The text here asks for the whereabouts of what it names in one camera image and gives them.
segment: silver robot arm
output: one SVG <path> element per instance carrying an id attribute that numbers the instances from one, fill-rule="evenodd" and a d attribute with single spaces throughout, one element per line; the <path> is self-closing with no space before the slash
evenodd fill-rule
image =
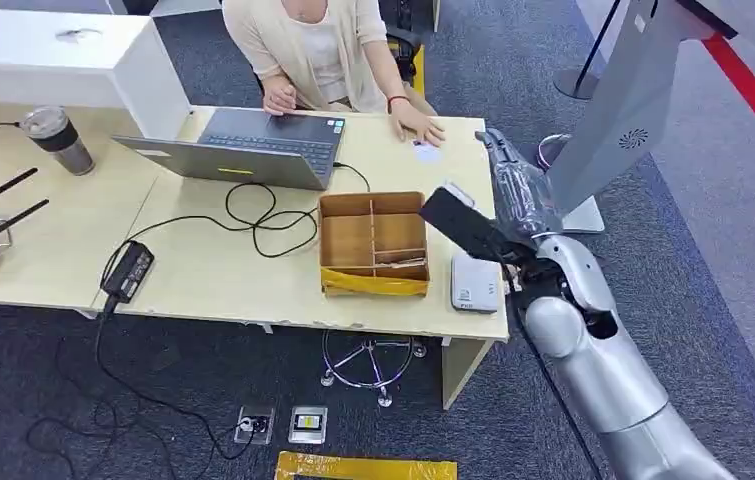
<path id="1" fill-rule="evenodd" d="M 503 200 L 496 205 L 497 221 L 474 210 L 461 191 L 445 187 L 420 214 L 472 257 L 519 268 L 521 289 L 513 298 L 518 321 L 552 359 L 616 477 L 733 479 L 669 403 L 624 328 L 595 256 L 556 233 L 562 224 L 547 177 L 497 130 L 480 132 L 478 139 Z"/>
<path id="2" fill-rule="evenodd" d="M 621 480 L 733 479 L 695 437 L 619 319 L 595 256 L 561 235 L 543 237 L 537 257 L 558 268 L 536 276 L 558 296 L 528 299 L 527 332 L 553 360 Z M 534 291 L 541 285 L 524 285 Z"/>

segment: laptop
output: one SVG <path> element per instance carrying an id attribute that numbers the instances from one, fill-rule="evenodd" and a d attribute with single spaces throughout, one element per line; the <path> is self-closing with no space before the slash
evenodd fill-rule
<path id="1" fill-rule="evenodd" d="M 112 137 L 191 178 L 326 190 L 345 119 L 219 109 L 198 143 Z"/>

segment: yellow tape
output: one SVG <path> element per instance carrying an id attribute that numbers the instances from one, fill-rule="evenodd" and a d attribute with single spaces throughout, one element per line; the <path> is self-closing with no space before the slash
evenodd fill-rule
<path id="1" fill-rule="evenodd" d="M 253 172 L 250 170 L 236 170 L 234 168 L 219 168 L 219 172 L 222 173 L 238 173 L 240 175 L 253 175 Z"/>
<path id="2" fill-rule="evenodd" d="M 329 268 L 321 268 L 321 285 L 330 288 L 341 288 L 361 293 L 376 293 L 379 295 L 424 295 L 427 284 L 423 280 L 408 280 L 404 278 L 362 277 L 337 272 Z"/>
<path id="3" fill-rule="evenodd" d="M 415 77 L 412 78 L 412 89 L 421 94 L 424 98 L 424 45 L 418 51 L 418 55 L 412 59 L 415 65 Z"/>
<path id="4" fill-rule="evenodd" d="M 297 477 L 340 480 L 456 480 L 457 464 L 280 452 L 274 480 L 295 480 Z"/>

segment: beige cardigan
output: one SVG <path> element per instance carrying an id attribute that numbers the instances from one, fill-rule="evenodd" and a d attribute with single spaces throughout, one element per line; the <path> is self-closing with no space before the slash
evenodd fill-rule
<path id="1" fill-rule="evenodd" d="M 300 32 L 281 0 L 224 0 L 223 10 L 230 36 L 259 78 L 285 73 L 298 91 L 299 103 L 314 110 L 338 109 L 321 95 Z M 336 26 L 351 107 L 358 112 L 386 112 L 386 97 L 362 48 L 367 42 L 386 41 L 377 0 L 327 0 L 326 15 Z"/>

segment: vent grille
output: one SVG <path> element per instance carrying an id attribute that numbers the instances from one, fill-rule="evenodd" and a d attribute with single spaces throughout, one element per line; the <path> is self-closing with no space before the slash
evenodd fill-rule
<path id="1" fill-rule="evenodd" d="M 648 141 L 648 131 L 642 128 L 633 129 L 618 139 L 618 146 L 624 150 L 639 148 Z"/>

